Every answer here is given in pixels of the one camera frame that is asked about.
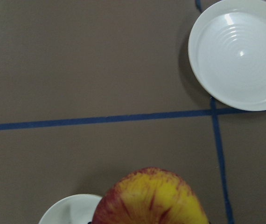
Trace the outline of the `red yellow apple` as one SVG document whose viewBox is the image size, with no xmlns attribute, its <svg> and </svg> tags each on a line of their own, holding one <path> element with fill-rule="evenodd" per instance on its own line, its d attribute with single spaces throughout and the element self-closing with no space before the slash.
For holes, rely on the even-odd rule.
<svg viewBox="0 0 266 224">
<path fill-rule="evenodd" d="M 192 188 L 177 174 L 155 167 L 134 171 L 100 200 L 93 224 L 207 224 Z"/>
</svg>

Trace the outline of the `white plate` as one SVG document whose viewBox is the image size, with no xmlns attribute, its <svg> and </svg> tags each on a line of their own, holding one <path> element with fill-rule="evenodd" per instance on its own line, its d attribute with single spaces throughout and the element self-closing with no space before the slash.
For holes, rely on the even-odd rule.
<svg viewBox="0 0 266 224">
<path fill-rule="evenodd" d="M 191 68 L 218 101 L 266 110 L 266 1 L 222 0 L 198 17 L 188 41 Z"/>
</svg>

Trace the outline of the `white bowl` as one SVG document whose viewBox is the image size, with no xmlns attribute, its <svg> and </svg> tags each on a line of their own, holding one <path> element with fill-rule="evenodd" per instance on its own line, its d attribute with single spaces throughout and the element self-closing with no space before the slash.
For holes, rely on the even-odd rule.
<svg viewBox="0 0 266 224">
<path fill-rule="evenodd" d="M 39 224 L 90 224 L 101 199 L 101 196 L 94 194 L 68 196 L 53 204 Z"/>
</svg>

